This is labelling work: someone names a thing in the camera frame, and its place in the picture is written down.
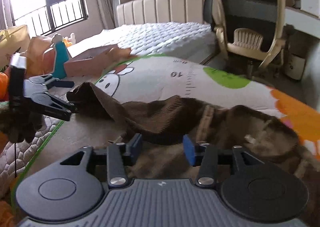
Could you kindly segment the gloved left hand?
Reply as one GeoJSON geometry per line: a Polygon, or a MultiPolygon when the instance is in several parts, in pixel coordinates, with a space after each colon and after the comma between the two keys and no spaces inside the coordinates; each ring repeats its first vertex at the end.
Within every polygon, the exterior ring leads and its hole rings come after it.
{"type": "Polygon", "coordinates": [[[9,102],[1,102],[1,133],[11,143],[31,143],[38,131],[46,127],[44,116],[38,113],[14,113],[9,102]]]}

